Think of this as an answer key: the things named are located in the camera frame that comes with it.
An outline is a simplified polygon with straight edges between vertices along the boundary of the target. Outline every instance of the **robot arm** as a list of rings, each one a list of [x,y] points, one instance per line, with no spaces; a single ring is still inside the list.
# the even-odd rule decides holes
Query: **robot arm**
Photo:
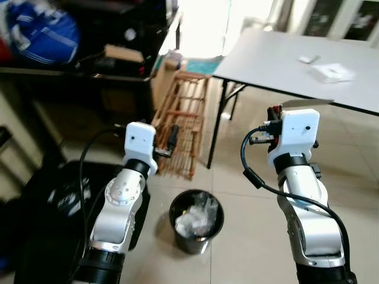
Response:
[[[143,199],[146,181],[158,168],[153,153],[171,156],[176,146],[178,130],[178,126],[174,125],[168,149],[162,150],[154,149],[156,131],[151,125],[140,122],[128,124],[125,166],[105,187],[104,206],[95,221],[89,248],[79,264],[74,283],[119,283],[124,252],[130,248],[136,226],[136,213],[142,203],[146,202]]]
[[[344,251],[344,247],[349,246],[347,234],[343,234],[345,228],[341,229],[334,213],[329,214],[327,190],[309,165],[319,113],[313,109],[285,111],[276,106],[270,108],[268,114],[270,121],[258,128],[265,138],[254,140],[248,135],[246,139],[250,139],[250,144],[271,143],[268,163],[278,174],[278,203],[287,219],[299,283],[356,283],[350,271],[349,255]],[[269,189],[250,168],[245,167],[244,174],[257,188]]]

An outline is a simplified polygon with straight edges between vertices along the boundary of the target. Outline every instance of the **black trash can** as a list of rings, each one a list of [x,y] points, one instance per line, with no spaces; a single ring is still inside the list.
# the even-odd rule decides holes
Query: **black trash can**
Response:
[[[184,210],[187,210],[190,206],[195,204],[194,195],[202,192],[209,194],[210,197],[213,197],[215,200],[217,200],[217,198],[215,198],[209,192],[199,189],[191,189],[179,194],[174,199],[174,201],[172,201],[170,206],[169,218],[171,226],[174,229],[175,241],[181,250],[189,254],[204,253],[208,247],[210,240],[212,240],[212,238],[214,238],[221,231],[221,228],[224,224],[224,211],[221,207],[221,203],[217,200],[219,207],[217,209],[216,223],[213,229],[207,235],[203,237],[185,238],[176,231],[175,220],[183,214]]]

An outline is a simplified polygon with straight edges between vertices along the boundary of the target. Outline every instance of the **tile floor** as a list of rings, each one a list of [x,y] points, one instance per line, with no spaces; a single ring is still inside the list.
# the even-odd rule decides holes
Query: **tile floor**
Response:
[[[154,176],[146,222],[137,247],[126,257],[122,283],[229,284],[297,283],[287,237],[286,221],[276,196],[255,189],[242,175],[239,149],[242,138],[266,119],[270,105],[293,99],[287,95],[246,88],[233,121],[221,122],[210,170],[207,160],[219,99],[220,82],[212,81],[203,151],[192,182]],[[379,118],[335,106],[319,106],[320,147],[313,151],[329,192],[329,203],[343,219],[351,241],[352,269],[359,284],[379,283]],[[68,158],[77,159],[81,147],[67,144]],[[275,170],[266,164],[266,146],[248,149],[248,162],[271,186]],[[121,151],[96,147],[89,160],[121,162]],[[225,222],[211,247],[188,256],[174,245],[167,211],[179,193],[198,188],[221,202]]]

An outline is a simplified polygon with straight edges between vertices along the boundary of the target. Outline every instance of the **white table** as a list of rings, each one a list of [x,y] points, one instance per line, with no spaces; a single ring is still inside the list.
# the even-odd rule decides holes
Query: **white table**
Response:
[[[357,73],[352,82],[322,84],[309,74],[300,56],[320,56],[315,64],[341,63]],[[246,86],[300,98],[332,99],[333,105],[379,116],[379,51],[352,43],[279,32],[245,30],[230,54],[214,72],[223,79],[223,91],[214,127],[207,167],[216,145],[221,113],[230,98]],[[239,83],[227,93],[229,82]]]

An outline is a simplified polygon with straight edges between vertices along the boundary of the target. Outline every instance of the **blue bag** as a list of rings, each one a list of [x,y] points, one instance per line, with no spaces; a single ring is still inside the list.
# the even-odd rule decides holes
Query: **blue bag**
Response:
[[[21,57],[43,64],[74,58],[79,31],[66,12],[42,0],[9,0],[6,12],[10,46]]]

